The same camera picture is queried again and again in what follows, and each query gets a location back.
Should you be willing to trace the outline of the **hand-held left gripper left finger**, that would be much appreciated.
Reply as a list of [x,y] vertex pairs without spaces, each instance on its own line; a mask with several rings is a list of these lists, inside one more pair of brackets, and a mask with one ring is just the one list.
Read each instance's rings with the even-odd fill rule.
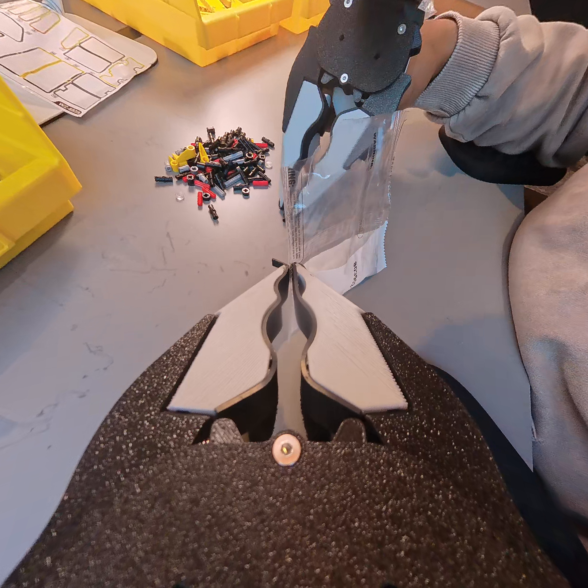
[[288,292],[282,266],[221,308],[168,409],[218,415],[269,383]]

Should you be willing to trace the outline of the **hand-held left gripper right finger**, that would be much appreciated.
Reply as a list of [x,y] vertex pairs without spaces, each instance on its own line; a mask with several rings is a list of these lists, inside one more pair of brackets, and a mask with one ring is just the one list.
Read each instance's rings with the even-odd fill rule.
[[308,383],[358,414],[408,409],[363,310],[303,266],[292,266],[292,289]]

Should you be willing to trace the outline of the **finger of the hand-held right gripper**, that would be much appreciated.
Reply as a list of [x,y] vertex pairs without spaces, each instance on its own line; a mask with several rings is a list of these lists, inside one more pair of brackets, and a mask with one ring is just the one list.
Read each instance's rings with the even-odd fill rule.
[[398,141],[398,114],[369,115],[357,108],[353,96],[339,87],[332,95],[335,119],[328,146],[328,172],[347,171],[358,159],[391,156]]
[[285,178],[299,160],[312,155],[325,130],[327,99],[319,88],[301,79],[289,79],[283,113],[282,171]]

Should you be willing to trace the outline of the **clear plastic bag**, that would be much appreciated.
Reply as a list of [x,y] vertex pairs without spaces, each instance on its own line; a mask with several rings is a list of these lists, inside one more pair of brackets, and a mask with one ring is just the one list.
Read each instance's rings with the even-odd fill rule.
[[343,294],[386,267],[390,177],[402,114],[349,111],[295,160],[283,140],[289,262]]

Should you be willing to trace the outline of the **pile of small building pegs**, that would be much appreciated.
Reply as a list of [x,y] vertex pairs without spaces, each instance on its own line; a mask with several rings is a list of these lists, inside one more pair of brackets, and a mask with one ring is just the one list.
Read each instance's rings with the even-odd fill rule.
[[197,209],[206,211],[218,224],[217,203],[228,193],[249,199],[254,190],[272,186],[269,154],[274,149],[270,138],[255,141],[242,127],[221,135],[207,127],[205,137],[196,136],[173,151],[165,160],[164,174],[155,175],[153,181],[157,186],[173,186],[179,202],[187,194],[194,195]]

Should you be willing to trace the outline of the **person's right forearm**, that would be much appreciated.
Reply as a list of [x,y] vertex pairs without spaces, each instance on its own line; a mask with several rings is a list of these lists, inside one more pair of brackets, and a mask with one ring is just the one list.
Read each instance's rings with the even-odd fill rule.
[[540,22],[493,6],[476,18],[441,14],[458,27],[443,70],[415,106],[460,142],[517,154],[551,168],[587,155],[587,29]]

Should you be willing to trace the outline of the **grey desk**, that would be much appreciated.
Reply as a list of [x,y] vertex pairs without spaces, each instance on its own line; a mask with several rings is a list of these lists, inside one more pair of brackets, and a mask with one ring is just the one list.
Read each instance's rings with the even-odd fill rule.
[[[272,189],[227,196],[219,222],[158,187],[166,156],[214,126],[275,141],[304,35],[206,68],[141,36],[158,63],[81,119],[44,128],[82,190],[75,210],[1,269],[1,580],[56,509],[102,419],[195,325],[287,260]],[[348,298],[458,379],[532,464],[530,389],[511,322],[507,259],[523,189],[479,182],[438,125],[404,113],[392,170],[387,267]]]

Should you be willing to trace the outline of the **person's right hand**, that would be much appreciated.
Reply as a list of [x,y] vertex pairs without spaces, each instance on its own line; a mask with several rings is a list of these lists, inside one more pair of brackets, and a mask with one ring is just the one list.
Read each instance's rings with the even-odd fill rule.
[[400,101],[399,110],[415,106],[418,97],[443,70],[458,42],[458,24],[454,19],[427,20],[420,33],[422,47],[408,62],[411,83]]

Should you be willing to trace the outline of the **yellow plastic bin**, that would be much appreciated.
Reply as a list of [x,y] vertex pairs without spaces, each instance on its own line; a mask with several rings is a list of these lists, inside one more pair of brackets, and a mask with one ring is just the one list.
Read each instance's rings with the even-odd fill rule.
[[81,184],[1,81],[1,267],[74,210]]
[[320,23],[329,6],[330,1],[294,1],[292,14],[283,19],[280,26],[294,34],[306,32]]
[[278,32],[293,1],[253,1],[239,11],[202,15],[195,1],[87,1],[199,66],[208,66]]

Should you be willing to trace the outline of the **heap of yellow bricks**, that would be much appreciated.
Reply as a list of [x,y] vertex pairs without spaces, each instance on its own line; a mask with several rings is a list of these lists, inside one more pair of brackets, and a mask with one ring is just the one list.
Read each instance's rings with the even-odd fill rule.
[[200,13],[204,15],[239,11],[252,4],[253,1],[195,1],[195,3]]

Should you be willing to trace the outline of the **person's hoodie torso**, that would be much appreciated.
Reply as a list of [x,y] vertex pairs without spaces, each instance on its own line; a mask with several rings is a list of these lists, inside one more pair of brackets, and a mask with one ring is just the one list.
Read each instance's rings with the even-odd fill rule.
[[509,296],[531,386],[533,464],[587,525],[587,166],[525,217]]

